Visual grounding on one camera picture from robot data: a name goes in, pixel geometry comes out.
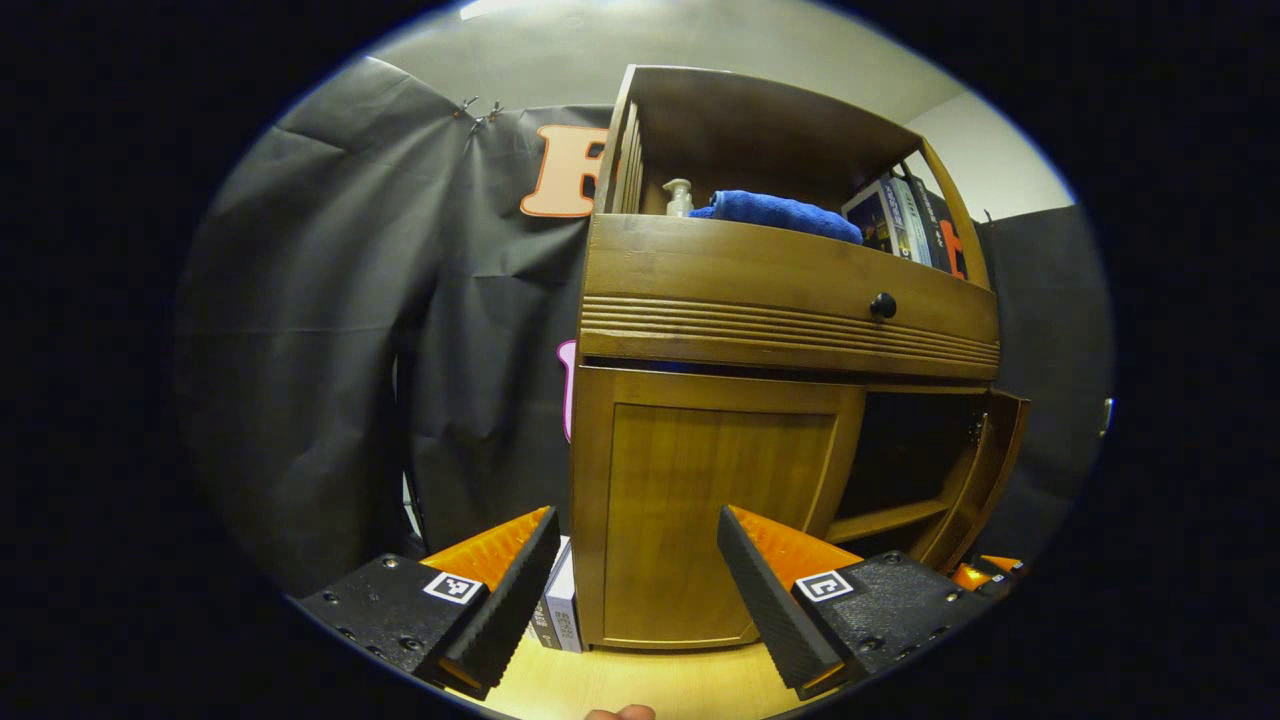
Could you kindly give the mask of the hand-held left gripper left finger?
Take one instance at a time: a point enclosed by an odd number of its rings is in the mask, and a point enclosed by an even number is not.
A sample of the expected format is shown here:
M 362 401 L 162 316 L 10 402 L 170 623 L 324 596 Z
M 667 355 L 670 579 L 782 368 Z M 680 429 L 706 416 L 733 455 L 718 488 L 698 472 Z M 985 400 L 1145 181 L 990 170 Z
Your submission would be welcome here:
M 559 514 L 535 509 L 421 560 L 378 556 L 300 605 L 383 662 L 485 700 L 532 619 L 559 546 Z

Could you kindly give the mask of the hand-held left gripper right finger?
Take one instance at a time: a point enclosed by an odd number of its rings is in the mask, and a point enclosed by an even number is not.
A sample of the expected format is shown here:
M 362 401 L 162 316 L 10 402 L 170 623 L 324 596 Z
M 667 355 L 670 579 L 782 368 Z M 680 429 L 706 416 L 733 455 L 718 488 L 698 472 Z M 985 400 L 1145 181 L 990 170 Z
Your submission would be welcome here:
M 856 556 L 745 509 L 719 510 L 717 544 L 782 683 L 800 700 L 905 664 L 973 623 L 965 591 L 900 551 Z

